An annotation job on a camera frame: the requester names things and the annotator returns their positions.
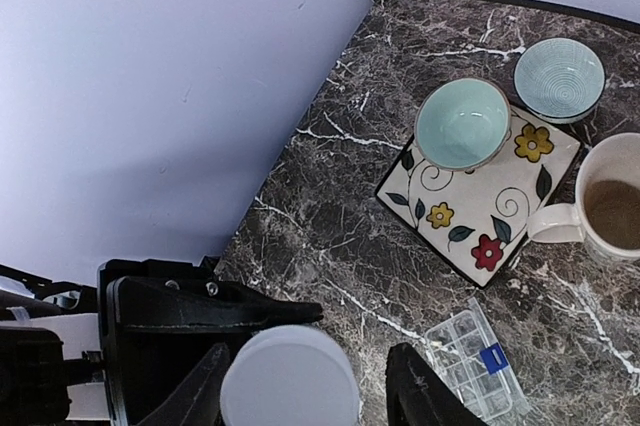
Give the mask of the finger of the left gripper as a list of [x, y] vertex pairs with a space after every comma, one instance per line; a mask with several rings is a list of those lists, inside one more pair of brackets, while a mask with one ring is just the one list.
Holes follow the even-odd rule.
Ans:
[[116, 325], [127, 331], [261, 331], [323, 318], [318, 303], [275, 300], [238, 282], [197, 280], [175, 289], [161, 279], [125, 276], [107, 292]]

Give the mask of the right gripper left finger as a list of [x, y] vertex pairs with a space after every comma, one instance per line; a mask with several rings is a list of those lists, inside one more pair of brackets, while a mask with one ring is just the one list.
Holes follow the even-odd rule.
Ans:
[[160, 343], [127, 356], [131, 425], [215, 425], [222, 380], [231, 364], [225, 343]]

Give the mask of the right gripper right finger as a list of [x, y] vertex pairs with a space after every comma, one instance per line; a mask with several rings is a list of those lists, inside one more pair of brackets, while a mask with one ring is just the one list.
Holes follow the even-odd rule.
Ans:
[[457, 399], [409, 343], [389, 349], [386, 362], [389, 426], [485, 426]]

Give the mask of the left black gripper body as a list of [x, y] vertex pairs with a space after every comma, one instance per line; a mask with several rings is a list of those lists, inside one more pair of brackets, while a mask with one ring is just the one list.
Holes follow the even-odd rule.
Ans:
[[212, 267], [161, 260], [110, 260], [98, 271], [99, 330], [106, 367], [106, 394], [114, 425], [131, 425], [127, 415], [127, 356], [135, 348], [160, 343], [220, 343], [214, 331], [127, 331], [115, 323], [109, 285], [125, 276], [161, 279], [177, 289], [181, 283], [214, 281]]

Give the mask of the clear plastic pill organizer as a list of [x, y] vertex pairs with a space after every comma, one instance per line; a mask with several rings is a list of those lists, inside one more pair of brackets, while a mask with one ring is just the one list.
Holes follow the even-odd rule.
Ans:
[[467, 307], [424, 335], [433, 370], [457, 400], [488, 425], [516, 425], [531, 412], [515, 372], [480, 303]]

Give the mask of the small white pill bottle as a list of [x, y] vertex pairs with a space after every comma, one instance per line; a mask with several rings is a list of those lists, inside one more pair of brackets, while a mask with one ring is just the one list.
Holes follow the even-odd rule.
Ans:
[[238, 352], [220, 393], [226, 425], [356, 425], [360, 394], [339, 344], [310, 326], [273, 327]]

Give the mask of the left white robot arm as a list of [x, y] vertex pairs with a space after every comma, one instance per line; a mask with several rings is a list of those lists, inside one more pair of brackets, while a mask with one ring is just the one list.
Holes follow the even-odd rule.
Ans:
[[114, 425], [217, 425], [223, 378], [251, 336], [319, 321], [317, 303], [272, 299], [199, 265], [113, 259], [95, 286], [12, 268], [1, 296], [1, 421], [50, 425], [71, 388], [103, 385]]

